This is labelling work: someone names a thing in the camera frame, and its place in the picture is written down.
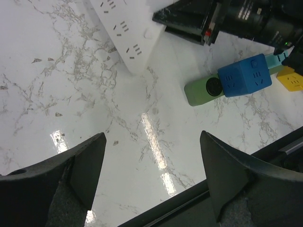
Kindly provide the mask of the blue cube socket adapter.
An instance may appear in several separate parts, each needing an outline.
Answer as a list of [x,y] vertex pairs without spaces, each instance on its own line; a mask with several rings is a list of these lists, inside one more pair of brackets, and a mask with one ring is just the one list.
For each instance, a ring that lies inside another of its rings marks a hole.
[[221,67],[218,76],[226,97],[252,94],[272,85],[264,54]]

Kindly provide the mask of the green power strip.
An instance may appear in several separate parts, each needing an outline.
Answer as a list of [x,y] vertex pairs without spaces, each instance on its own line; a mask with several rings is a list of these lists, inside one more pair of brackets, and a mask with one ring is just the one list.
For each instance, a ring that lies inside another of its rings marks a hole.
[[[283,65],[275,67],[269,70],[269,74],[278,73],[283,67]],[[184,87],[184,92],[191,106],[203,105],[224,96],[218,73],[187,83]]]

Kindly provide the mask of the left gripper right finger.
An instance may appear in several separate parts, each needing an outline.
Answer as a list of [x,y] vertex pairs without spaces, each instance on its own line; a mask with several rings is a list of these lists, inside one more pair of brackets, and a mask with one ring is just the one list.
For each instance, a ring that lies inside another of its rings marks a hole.
[[257,227],[303,225],[303,174],[235,149],[212,134],[200,136],[206,181],[216,221],[243,194]]

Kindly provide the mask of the yellow cube socket adapter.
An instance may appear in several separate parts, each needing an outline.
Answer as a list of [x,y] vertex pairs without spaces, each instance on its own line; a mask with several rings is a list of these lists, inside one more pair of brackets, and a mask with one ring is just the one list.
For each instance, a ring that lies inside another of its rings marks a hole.
[[290,92],[303,90],[303,77],[290,67],[284,66],[277,79]]

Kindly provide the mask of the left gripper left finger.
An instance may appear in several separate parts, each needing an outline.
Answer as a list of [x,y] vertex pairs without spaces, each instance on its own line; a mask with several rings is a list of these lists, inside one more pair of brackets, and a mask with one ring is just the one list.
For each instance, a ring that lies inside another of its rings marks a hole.
[[82,227],[92,209],[106,148],[104,133],[0,177],[2,227]]

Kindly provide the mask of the teal plug adapter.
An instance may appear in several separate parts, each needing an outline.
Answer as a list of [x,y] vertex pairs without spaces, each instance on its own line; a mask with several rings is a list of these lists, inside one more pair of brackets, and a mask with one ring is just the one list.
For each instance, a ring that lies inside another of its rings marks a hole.
[[271,70],[275,67],[282,65],[282,61],[288,57],[288,51],[283,51],[281,54],[274,55],[273,53],[265,56],[268,69]]

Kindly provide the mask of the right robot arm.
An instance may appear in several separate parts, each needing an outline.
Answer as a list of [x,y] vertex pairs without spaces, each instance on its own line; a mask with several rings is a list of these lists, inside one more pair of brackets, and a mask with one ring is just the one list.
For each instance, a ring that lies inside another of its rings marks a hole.
[[179,0],[156,11],[154,22],[200,45],[215,43],[219,32],[274,48],[292,49],[282,65],[303,73],[303,2],[301,0]]

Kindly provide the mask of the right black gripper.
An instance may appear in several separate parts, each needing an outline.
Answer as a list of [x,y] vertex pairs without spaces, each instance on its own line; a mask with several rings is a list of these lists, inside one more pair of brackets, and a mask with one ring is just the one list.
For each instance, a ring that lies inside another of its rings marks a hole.
[[[179,0],[153,14],[165,31],[199,45],[214,44],[227,13],[226,0]],[[201,35],[188,32],[202,32]]]

